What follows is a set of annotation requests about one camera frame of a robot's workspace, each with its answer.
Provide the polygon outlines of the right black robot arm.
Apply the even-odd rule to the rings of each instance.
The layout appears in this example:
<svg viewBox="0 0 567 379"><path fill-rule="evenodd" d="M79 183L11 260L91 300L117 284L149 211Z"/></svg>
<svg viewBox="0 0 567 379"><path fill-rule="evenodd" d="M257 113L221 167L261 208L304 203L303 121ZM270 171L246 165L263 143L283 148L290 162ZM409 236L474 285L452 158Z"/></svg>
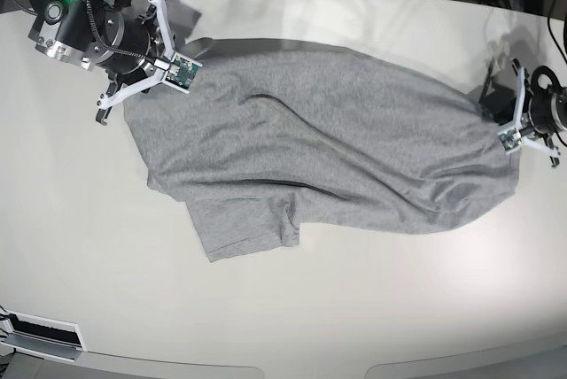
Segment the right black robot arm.
<svg viewBox="0 0 567 379"><path fill-rule="evenodd" d="M148 0L138 16L128 10L133 0L27 1L35 18L28 36L49 58L141 79L175 58L166 0Z"/></svg>

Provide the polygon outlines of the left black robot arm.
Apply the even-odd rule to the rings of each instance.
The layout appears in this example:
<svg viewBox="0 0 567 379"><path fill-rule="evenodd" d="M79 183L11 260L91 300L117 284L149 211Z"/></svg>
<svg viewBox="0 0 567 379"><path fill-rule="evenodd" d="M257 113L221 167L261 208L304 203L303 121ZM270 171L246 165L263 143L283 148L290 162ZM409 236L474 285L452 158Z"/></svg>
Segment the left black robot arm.
<svg viewBox="0 0 567 379"><path fill-rule="evenodd" d="M529 0L526 10L545 18L545 33L556 60L549 74L555 76L550 115L558 132L566 134L566 0Z"/></svg>

